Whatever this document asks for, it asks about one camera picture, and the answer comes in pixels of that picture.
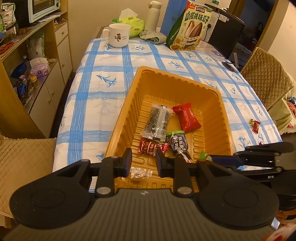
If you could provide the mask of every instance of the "quilted chair cover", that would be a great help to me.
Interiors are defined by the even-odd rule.
[[[9,199],[21,186],[52,172],[56,139],[9,139],[0,135],[0,215],[12,218]]]
[[[241,71],[267,110],[294,87],[281,63],[257,47]]]

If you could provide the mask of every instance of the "blue container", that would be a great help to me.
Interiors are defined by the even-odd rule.
[[[21,75],[23,75],[27,70],[26,62],[22,62],[20,65],[18,65],[13,73],[11,74],[11,78],[18,79]]]
[[[170,29],[185,10],[188,0],[169,0],[160,32],[168,36]]]

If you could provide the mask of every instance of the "black snack packet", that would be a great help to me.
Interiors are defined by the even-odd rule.
[[[170,144],[175,156],[179,156],[186,162],[193,163],[188,153],[188,143],[184,131],[172,131],[166,134],[165,141]]]

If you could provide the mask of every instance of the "cabinet drawer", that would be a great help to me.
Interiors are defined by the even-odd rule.
[[[62,39],[68,34],[68,23],[62,26],[58,31],[55,32],[57,45],[62,41]]]
[[[70,55],[69,37],[65,38],[63,42],[57,47],[59,53],[59,62],[62,69],[62,74],[65,84],[72,72],[72,61]]]
[[[54,106],[57,108],[64,91],[64,82],[59,63],[56,63],[47,77],[45,84]]]
[[[30,117],[39,130],[49,138],[56,108],[50,98],[46,85],[43,85],[30,112]]]

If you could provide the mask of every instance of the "blue checkered pattern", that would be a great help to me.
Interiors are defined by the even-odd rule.
[[[89,44],[71,86],[61,121],[54,168],[80,159],[100,162],[139,66],[146,65],[218,89],[222,95],[235,151],[245,146],[279,142],[281,137],[267,110],[242,75],[199,51],[171,51],[164,45],[130,40],[113,48],[103,39]],[[252,132],[249,119],[261,122]],[[244,166],[240,169],[261,169]]]

